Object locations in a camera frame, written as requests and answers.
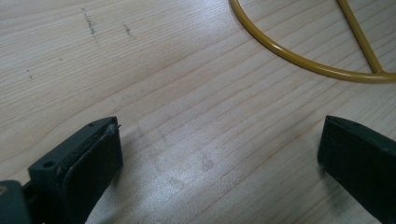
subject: curved wire loop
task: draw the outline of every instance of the curved wire loop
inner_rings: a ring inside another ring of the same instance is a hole
[[[344,15],[346,16],[346,20],[348,21],[353,34],[361,46],[361,50],[363,51],[368,64],[373,70],[373,73],[347,71],[306,59],[305,57],[300,56],[277,44],[274,40],[265,35],[248,18],[238,0],[230,0],[230,2],[236,17],[241,21],[242,25],[247,29],[247,31],[273,53],[279,55],[291,63],[295,63],[302,68],[322,74],[324,76],[340,78],[343,80],[376,83],[396,82],[396,73],[388,73],[382,69],[346,0],[338,0],[338,3],[344,12]]]

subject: scratch mark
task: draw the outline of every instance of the scratch mark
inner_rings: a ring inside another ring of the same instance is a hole
[[[215,163],[212,160],[210,160],[206,154],[202,155],[202,159],[201,159],[202,171],[207,172],[210,169],[212,169],[214,165]]]
[[[90,27],[91,35],[95,39],[96,44],[98,44],[98,41],[96,40],[96,35],[95,35],[96,31],[95,31],[95,28],[94,28],[95,22],[93,22],[91,20],[91,18],[87,15],[87,13],[85,12],[85,7],[83,7],[81,10],[84,13],[85,21],[88,23],[88,27]]]
[[[173,176],[170,176],[169,183],[177,189],[184,189],[184,187],[186,186],[186,184],[183,181],[181,181]]]
[[[131,38],[133,38],[133,39],[136,39],[136,38],[132,35],[131,29],[130,29],[127,25],[123,25],[123,27],[125,28],[125,33],[126,33],[129,37],[131,37]]]
[[[30,78],[30,79],[33,79],[32,75],[30,74],[30,70],[29,70],[29,69],[26,69],[26,72],[27,72],[27,75],[29,75],[29,78]]]

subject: black plastic piece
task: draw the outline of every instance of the black plastic piece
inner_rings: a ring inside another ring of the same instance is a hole
[[[0,223],[31,224],[21,184],[15,180],[0,181]]]
[[[354,121],[327,116],[318,162],[382,223],[396,223],[396,142]]]
[[[31,181],[22,189],[11,182],[19,185],[12,188],[18,201],[0,195],[0,223],[6,223],[2,216],[19,215],[21,209],[9,205],[14,202],[28,208],[31,223],[84,223],[121,167],[117,118],[92,122],[31,165]]]

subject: wooden table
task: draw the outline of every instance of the wooden table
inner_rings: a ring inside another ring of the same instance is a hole
[[[294,52],[370,72],[335,1],[241,3]],[[395,72],[395,1],[350,5]],[[3,0],[0,98],[0,179],[22,183],[83,125],[119,118],[124,168],[89,223],[376,223],[320,173],[321,129],[334,115],[396,139],[395,84],[289,63],[227,0]]]

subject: clamp jaw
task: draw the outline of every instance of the clamp jaw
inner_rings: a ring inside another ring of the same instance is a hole
[[[396,223],[396,142],[363,125],[327,116],[318,162],[369,213]]]
[[[23,187],[0,181],[0,223],[84,223],[122,167],[119,127],[94,121],[32,164]]]

